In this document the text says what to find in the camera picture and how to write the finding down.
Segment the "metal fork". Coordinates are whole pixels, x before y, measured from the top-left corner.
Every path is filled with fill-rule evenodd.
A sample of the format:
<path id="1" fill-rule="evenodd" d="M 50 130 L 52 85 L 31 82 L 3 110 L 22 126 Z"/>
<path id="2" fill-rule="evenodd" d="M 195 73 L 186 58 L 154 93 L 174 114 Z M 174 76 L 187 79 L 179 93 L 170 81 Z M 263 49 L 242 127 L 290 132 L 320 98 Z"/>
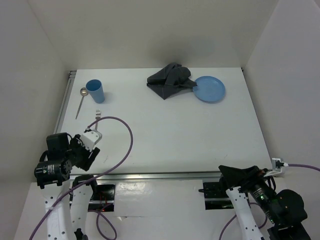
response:
<path id="1" fill-rule="evenodd" d="M 101 118 L 101 111 L 99 109 L 96 110 L 96 113 L 95 113 L 95 120 L 99 120 Z M 95 124 L 95 130 L 98 129 L 98 122 Z"/>

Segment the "metal spoon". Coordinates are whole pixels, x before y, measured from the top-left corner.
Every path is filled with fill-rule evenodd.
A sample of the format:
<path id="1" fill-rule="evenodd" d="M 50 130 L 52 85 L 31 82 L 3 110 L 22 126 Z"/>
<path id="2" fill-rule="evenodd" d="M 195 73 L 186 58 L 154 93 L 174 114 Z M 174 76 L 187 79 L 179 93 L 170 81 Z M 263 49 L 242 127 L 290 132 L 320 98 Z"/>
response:
<path id="1" fill-rule="evenodd" d="M 88 90 L 86 87 L 82 87 L 80 89 L 80 95 L 81 95 L 81 100 L 80 100 L 80 103 L 79 103 L 79 106 L 78 106 L 78 109 L 77 109 L 77 112 L 76 112 L 76 116 L 75 116 L 75 119 L 78 118 L 79 116 L 79 113 L 80 113 L 80 110 L 81 110 L 81 107 L 82 107 L 82 104 L 83 104 L 83 101 L 84 101 L 84 98 L 88 95 Z"/>

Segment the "blue plastic cup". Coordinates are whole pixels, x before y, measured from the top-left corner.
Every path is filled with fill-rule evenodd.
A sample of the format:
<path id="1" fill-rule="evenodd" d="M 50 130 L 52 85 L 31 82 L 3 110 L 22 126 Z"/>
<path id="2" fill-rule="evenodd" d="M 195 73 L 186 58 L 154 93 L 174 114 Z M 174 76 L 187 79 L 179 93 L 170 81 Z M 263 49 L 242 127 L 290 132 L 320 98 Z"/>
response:
<path id="1" fill-rule="evenodd" d="M 86 83 L 85 87 L 95 103 L 101 104 L 105 101 L 103 85 L 100 80 L 98 79 L 89 80 Z"/>

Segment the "blue plastic plate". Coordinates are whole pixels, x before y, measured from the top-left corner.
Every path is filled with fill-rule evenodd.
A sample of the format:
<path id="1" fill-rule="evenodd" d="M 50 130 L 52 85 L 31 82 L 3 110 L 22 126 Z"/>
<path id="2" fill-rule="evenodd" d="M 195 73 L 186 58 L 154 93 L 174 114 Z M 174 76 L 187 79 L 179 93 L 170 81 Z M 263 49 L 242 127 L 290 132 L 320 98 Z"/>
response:
<path id="1" fill-rule="evenodd" d="M 194 95 L 206 103 L 217 103 L 224 99 L 226 87 L 221 80 L 213 76 L 201 76 L 195 80 L 192 88 Z"/>

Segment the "dark checked cloth napkin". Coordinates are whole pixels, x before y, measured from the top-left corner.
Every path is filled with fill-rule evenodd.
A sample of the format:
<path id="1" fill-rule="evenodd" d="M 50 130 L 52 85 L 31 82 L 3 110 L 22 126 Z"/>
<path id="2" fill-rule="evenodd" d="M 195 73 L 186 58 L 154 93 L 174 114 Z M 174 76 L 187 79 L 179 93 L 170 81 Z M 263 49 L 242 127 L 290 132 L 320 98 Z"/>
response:
<path id="1" fill-rule="evenodd" d="M 191 72 L 187 67 L 176 62 L 170 63 L 146 80 L 146 86 L 163 100 L 182 90 L 192 89 L 197 83 L 190 79 Z"/>

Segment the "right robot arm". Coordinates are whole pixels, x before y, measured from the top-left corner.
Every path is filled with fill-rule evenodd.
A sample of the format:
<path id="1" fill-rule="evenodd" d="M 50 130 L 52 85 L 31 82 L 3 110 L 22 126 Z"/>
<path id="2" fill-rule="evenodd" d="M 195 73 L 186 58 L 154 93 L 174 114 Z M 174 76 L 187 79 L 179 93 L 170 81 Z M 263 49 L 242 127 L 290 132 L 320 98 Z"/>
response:
<path id="1" fill-rule="evenodd" d="M 302 225 L 308 215 L 302 197 L 293 190 L 276 192 L 266 182 L 272 182 L 266 168 L 252 166 L 245 169 L 220 165 L 221 179 L 218 190 L 228 196 L 238 219 L 242 239 L 264 239 L 252 215 L 246 194 L 250 194 L 256 204 L 273 224 L 268 234 L 271 240 L 308 240 L 310 236 Z"/>

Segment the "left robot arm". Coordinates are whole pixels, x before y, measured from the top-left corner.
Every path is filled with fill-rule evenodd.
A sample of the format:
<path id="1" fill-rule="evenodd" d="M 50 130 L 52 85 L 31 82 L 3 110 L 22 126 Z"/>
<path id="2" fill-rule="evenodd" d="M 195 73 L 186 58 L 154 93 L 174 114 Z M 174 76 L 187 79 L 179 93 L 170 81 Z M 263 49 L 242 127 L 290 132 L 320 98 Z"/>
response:
<path id="1" fill-rule="evenodd" d="M 44 198 L 49 240 L 86 240 L 86 218 L 90 200 L 99 195 L 99 187 L 92 174 L 70 180 L 74 166 L 88 171 L 100 149 L 95 145 L 101 134 L 92 137 L 66 132 L 49 135 L 47 150 L 34 169 L 37 185 Z"/>

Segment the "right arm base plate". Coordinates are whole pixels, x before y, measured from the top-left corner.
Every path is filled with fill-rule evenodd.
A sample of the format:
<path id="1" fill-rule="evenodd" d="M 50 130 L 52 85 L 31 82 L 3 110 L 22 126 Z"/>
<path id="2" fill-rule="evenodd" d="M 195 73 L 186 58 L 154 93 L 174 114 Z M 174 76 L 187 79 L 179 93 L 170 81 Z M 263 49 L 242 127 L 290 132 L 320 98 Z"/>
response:
<path id="1" fill-rule="evenodd" d="M 233 209 L 232 202 L 218 182 L 204 182 L 198 192 L 204 196 L 206 210 Z"/>

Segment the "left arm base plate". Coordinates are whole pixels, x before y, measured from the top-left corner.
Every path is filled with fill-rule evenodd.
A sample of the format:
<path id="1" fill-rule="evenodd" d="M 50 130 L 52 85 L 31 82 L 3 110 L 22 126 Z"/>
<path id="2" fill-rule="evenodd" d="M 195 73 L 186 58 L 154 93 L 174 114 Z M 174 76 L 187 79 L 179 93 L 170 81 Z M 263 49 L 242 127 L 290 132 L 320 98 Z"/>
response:
<path id="1" fill-rule="evenodd" d="M 115 191 L 115 184 L 98 184 L 89 201 L 88 210 L 101 211 L 106 206 L 103 212 L 113 212 Z"/>

